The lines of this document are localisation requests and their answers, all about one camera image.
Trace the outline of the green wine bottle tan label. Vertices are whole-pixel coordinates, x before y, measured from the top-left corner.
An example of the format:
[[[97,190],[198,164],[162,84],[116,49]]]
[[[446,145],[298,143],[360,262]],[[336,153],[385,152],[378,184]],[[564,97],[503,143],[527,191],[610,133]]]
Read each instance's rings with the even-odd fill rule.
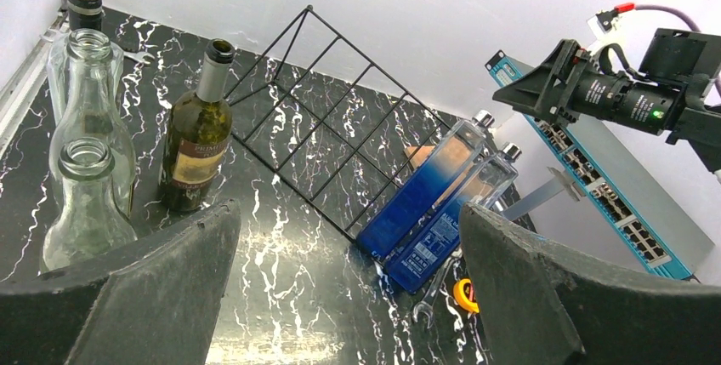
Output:
[[[232,128],[224,91],[234,56],[230,42],[209,41],[197,87],[182,94],[169,112],[158,191],[170,210],[199,209],[219,172]]]

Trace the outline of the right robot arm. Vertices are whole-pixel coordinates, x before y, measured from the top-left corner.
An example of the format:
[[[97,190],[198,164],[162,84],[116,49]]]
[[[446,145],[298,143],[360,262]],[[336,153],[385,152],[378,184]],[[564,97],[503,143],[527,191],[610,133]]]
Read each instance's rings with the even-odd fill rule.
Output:
[[[546,123],[567,126],[580,115],[687,141],[706,169],[720,175],[720,107],[705,98],[720,73],[720,38],[656,30],[639,69],[617,43],[592,53],[563,39],[537,67],[501,87],[493,100]]]

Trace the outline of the blue square bottle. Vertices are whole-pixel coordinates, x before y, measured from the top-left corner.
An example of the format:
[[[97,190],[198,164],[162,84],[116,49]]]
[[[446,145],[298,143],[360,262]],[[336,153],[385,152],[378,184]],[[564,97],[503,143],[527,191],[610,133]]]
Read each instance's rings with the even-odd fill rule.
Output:
[[[456,122],[358,234],[358,248],[376,259],[387,258],[459,176],[483,157],[494,122],[487,110]]]
[[[518,176],[514,163],[520,155],[519,146],[508,142],[471,167],[417,236],[386,265],[389,277],[405,291],[416,293],[458,247],[463,205],[490,208]]]

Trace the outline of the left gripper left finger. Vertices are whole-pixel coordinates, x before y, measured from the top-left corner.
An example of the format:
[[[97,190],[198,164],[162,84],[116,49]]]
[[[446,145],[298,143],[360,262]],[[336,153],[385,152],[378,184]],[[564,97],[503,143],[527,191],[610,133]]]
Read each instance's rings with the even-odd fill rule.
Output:
[[[2,285],[2,363],[204,363],[240,231],[240,202],[228,199],[106,254]]]

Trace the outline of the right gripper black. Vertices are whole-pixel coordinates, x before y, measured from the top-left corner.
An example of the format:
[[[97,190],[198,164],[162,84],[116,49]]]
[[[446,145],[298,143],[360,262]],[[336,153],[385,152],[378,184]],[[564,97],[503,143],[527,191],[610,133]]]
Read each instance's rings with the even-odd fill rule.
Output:
[[[539,66],[492,99],[546,123],[566,126],[586,115],[658,135],[670,129],[681,92],[679,81],[628,66],[617,44],[594,59],[577,41],[562,39]]]

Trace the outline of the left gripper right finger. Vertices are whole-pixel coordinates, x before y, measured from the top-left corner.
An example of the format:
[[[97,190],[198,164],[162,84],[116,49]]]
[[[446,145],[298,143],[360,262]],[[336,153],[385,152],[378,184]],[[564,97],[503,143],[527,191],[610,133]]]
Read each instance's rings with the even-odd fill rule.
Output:
[[[608,263],[473,204],[459,230],[495,364],[719,363],[719,287]]]

